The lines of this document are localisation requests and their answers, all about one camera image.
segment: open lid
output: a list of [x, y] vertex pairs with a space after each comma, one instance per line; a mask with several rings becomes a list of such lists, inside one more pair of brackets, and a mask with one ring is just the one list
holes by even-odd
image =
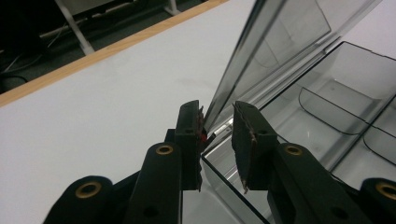
[[206, 112], [213, 131], [233, 102], [260, 108], [381, 0], [257, 0]]

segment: clear plastic container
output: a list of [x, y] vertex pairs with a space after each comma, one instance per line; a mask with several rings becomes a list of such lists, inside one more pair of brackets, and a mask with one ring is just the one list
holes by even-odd
[[[261, 112], [278, 133], [279, 142], [308, 148], [326, 169], [352, 187], [358, 189], [368, 177], [396, 181], [396, 152], [391, 147], [396, 134], [394, 71], [396, 61], [342, 43]], [[249, 217], [242, 218], [246, 223], [254, 223], [254, 217], [258, 223], [271, 221], [266, 192], [244, 194], [231, 135], [208, 150], [204, 162], [205, 173], [216, 176], [212, 177], [212, 186], [220, 197], [236, 206], [238, 216]], [[241, 210], [236, 199], [246, 209]]]

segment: white tabletop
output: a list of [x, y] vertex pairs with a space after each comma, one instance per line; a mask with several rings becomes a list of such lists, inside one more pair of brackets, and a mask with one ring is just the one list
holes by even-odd
[[[138, 171], [182, 104], [209, 106], [252, 3], [229, 1], [0, 107], [0, 223], [42, 222], [83, 176], [116, 183]], [[345, 40], [396, 58], [395, 9], [382, 2]], [[185, 193], [183, 215], [185, 223], [238, 221], [206, 182]]]

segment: dark floor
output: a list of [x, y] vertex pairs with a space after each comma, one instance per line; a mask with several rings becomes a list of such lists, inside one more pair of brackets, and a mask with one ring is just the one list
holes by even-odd
[[[185, 11], [201, 3], [200, 0], [177, 1], [177, 8], [180, 11]], [[136, 8], [133, 6], [126, 6], [112, 10], [100, 17], [83, 21], [78, 26], [92, 47], [99, 50], [169, 18], [171, 15], [163, 10], [163, 6], [139, 8], [139, 12], [136, 12]], [[12, 90], [23, 85], [26, 81], [41, 77], [84, 57], [77, 38], [66, 25], [61, 33], [53, 32], [52, 35], [43, 38], [47, 45], [52, 40], [55, 39], [55, 41], [44, 53], [33, 55], [24, 53], [14, 64], [12, 63], [18, 55], [0, 53], [2, 61], [0, 93]]]

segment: brass screw insert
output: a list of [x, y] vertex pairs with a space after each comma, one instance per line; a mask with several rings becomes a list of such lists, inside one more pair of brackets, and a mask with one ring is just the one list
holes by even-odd
[[375, 185], [375, 188], [385, 197], [396, 200], [396, 186], [385, 182], [379, 182]]
[[155, 152], [159, 155], [168, 155], [173, 152], [173, 148], [169, 146], [160, 146], [155, 150]]
[[286, 147], [285, 150], [287, 153], [294, 156], [300, 156], [301, 154], [303, 154], [303, 151], [298, 147]]
[[76, 190], [76, 197], [78, 197], [80, 199], [91, 198], [92, 196], [99, 193], [101, 188], [102, 188], [102, 185], [96, 181], [91, 181], [91, 182], [85, 183], [85, 184], [79, 186], [78, 189]]

